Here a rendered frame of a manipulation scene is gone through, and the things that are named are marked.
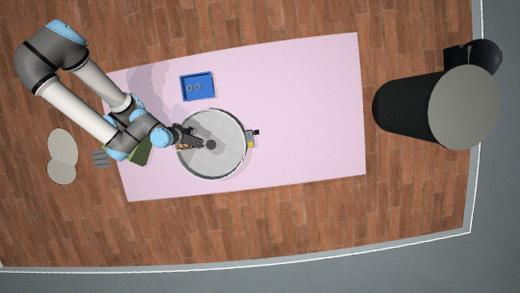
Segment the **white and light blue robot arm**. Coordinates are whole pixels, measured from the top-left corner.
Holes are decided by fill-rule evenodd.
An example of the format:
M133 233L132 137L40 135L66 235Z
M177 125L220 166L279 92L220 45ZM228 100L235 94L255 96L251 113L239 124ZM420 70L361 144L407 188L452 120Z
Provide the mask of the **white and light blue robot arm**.
M146 136L155 147L169 147L181 140L180 143L202 147L202 139L185 132L182 139L180 129L166 127L145 110L135 95L124 93L90 58L86 46L88 42L75 30L54 19L15 49L14 68L31 93L46 99L92 134L119 162ZM109 116L103 118L66 87L55 73L59 68L74 73L106 101L112 111Z

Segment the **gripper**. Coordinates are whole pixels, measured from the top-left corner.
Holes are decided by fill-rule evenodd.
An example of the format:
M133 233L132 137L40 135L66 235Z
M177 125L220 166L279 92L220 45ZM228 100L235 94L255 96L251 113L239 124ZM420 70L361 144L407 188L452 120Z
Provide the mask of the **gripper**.
M171 127L174 127L174 126L175 126L175 127L180 128L180 130L183 131L183 132L185 132L185 133L188 133L188 134L191 134L191 135L194 134L194 129L193 129L192 127L189 126L189 128L186 129L186 128L183 128L183 127L181 127L181 126L179 126L179 125L177 125L177 124L179 124L179 123L174 123ZM182 132L182 134L183 134L183 132Z

